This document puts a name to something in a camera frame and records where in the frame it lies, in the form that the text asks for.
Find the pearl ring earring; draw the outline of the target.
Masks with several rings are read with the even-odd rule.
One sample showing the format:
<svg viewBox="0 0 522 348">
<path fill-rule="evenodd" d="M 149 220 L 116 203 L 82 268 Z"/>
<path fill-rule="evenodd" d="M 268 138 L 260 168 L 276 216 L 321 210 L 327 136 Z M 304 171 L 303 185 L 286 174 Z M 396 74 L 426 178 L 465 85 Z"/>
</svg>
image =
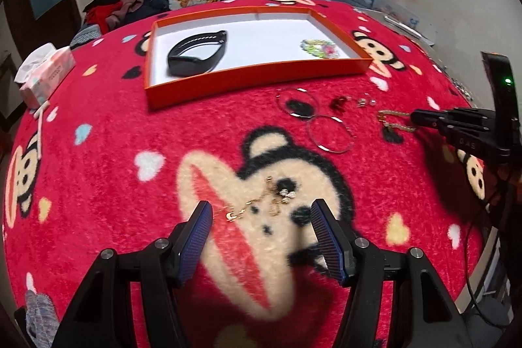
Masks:
<svg viewBox="0 0 522 348">
<path fill-rule="evenodd" d="M 369 94 L 362 94 L 357 99 L 357 106 L 359 108 L 374 107 L 375 105 L 376 105 L 376 100 L 373 99 Z"/>
</svg>

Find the red knot charm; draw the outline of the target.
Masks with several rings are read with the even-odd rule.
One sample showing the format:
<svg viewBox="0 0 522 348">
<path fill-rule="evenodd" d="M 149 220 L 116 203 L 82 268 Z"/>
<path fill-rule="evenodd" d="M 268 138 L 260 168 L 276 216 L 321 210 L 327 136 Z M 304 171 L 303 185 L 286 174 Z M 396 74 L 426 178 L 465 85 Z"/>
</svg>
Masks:
<svg viewBox="0 0 522 348">
<path fill-rule="evenodd" d="M 343 114 L 346 111 L 346 105 L 350 101 L 350 97 L 336 96 L 330 101 L 329 108 L 336 114 Z"/>
</svg>

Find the silver hoop earring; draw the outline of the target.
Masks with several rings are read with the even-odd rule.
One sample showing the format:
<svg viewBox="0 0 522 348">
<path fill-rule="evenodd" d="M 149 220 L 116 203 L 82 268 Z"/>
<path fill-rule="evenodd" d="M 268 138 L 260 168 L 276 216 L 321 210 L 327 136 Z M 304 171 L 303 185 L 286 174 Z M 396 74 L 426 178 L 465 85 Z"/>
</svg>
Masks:
<svg viewBox="0 0 522 348">
<path fill-rule="evenodd" d="M 308 120 L 306 131 L 311 142 L 329 154 L 344 154 L 352 149 L 355 136 L 336 116 L 316 115 Z"/>
<path fill-rule="evenodd" d="M 318 113 L 317 99 L 304 88 L 280 89 L 275 95 L 275 99 L 281 111 L 301 120 L 312 119 Z"/>
</svg>

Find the black fitness band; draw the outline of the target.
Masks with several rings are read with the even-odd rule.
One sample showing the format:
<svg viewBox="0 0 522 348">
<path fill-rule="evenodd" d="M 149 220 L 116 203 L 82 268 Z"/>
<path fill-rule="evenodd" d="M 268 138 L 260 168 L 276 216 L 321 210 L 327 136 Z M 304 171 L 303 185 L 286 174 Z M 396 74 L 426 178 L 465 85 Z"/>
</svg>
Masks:
<svg viewBox="0 0 522 348">
<path fill-rule="evenodd" d="M 171 77 L 188 78 L 213 71 L 226 53 L 228 33 L 191 35 L 175 44 L 167 54 L 167 71 Z"/>
</svg>

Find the red monkey print blanket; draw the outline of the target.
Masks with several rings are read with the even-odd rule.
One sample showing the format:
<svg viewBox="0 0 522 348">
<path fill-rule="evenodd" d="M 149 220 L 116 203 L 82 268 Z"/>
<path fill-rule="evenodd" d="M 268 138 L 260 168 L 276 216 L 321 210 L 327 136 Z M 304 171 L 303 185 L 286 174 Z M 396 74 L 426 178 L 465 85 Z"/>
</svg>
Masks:
<svg viewBox="0 0 522 348">
<path fill-rule="evenodd" d="M 25 117 L 15 138 L 9 194 L 33 186 L 29 207 L 10 204 L 5 258 L 18 307 L 45 295 L 62 316 L 95 256 L 126 253 L 167 234 L 200 200 L 213 207 L 209 243 L 180 297 L 189 341 L 199 346 L 325 347 L 348 292 L 314 253 L 309 208 L 324 199 L 378 247 L 422 248 L 450 294 L 467 289 L 487 240 L 473 178 L 430 131 L 387 141 L 379 110 L 461 107 L 465 99 L 413 41 L 347 4 L 318 11 L 372 53 L 388 75 L 302 82 L 317 115 L 355 136 L 329 154 L 306 124 L 279 109 L 280 88 L 258 87 L 159 112 L 144 81 L 151 19 L 72 54 L 76 65 L 42 122 Z M 357 106 L 369 94 L 374 107 Z M 350 97 L 343 114 L 329 108 Z"/>
</svg>

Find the orange tray white interior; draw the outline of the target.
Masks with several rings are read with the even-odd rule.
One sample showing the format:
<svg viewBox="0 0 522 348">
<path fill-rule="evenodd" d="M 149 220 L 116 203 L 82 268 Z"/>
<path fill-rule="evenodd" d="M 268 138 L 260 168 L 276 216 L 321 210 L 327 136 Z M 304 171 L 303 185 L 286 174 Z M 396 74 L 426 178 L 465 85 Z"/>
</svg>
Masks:
<svg viewBox="0 0 522 348">
<path fill-rule="evenodd" d="M 167 54 L 181 40 L 226 30 L 225 56 L 213 71 L 171 77 Z M 349 32 L 322 12 L 294 6 L 235 6 L 159 19 L 152 25 L 144 64 L 151 110 L 214 95 L 295 80 L 359 75 L 371 57 Z"/>
</svg>

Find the pink tissue pack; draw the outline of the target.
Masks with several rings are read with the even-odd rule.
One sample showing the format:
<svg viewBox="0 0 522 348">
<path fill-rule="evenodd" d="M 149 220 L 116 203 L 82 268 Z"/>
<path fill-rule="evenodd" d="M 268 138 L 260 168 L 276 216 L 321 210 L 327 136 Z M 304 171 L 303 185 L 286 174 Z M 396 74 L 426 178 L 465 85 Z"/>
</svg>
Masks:
<svg viewBox="0 0 522 348">
<path fill-rule="evenodd" d="M 57 49 L 46 43 L 30 53 L 14 79 L 26 107 L 35 110 L 50 99 L 73 67 L 75 60 L 69 46 Z"/>
</svg>

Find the pile of clothes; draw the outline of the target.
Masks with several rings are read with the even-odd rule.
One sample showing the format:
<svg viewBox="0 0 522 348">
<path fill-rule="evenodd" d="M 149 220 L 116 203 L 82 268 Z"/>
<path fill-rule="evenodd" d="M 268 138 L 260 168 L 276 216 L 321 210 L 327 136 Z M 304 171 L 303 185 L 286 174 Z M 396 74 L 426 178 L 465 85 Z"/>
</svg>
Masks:
<svg viewBox="0 0 522 348">
<path fill-rule="evenodd" d="M 84 9 L 84 25 L 97 25 L 102 35 L 170 10 L 167 0 L 93 0 Z"/>
</svg>

